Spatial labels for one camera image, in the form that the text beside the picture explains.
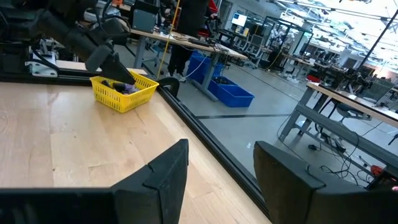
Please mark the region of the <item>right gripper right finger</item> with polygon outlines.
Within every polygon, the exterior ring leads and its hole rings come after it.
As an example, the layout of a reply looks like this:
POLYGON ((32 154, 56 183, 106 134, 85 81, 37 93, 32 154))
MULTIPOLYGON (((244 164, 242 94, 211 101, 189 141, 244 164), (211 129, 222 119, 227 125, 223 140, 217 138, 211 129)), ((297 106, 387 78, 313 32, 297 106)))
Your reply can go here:
POLYGON ((273 223, 397 223, 397 192, 366 190, 264 141, 254 170, 273 223))

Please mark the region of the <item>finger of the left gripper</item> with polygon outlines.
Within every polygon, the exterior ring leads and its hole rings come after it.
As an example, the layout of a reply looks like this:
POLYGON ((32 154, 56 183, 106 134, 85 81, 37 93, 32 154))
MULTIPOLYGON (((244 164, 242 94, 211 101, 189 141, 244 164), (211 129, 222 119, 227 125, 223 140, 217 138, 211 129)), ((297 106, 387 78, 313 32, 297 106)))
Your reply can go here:
POLYGON ((135 84, 135 79, 129 70, 120 62, 117 55, 108 55, 101 65, 103 76, 112 80, 135 84))

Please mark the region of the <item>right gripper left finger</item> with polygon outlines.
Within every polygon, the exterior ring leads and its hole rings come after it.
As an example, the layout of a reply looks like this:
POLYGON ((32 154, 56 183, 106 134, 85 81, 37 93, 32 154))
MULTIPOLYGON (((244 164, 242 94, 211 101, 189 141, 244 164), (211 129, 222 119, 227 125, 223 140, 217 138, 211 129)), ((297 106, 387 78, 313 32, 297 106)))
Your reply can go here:
POLYGON ((179 222, 187 183, 188 152, 188 140, 180 139, 111 187, 119 223, 179 222))

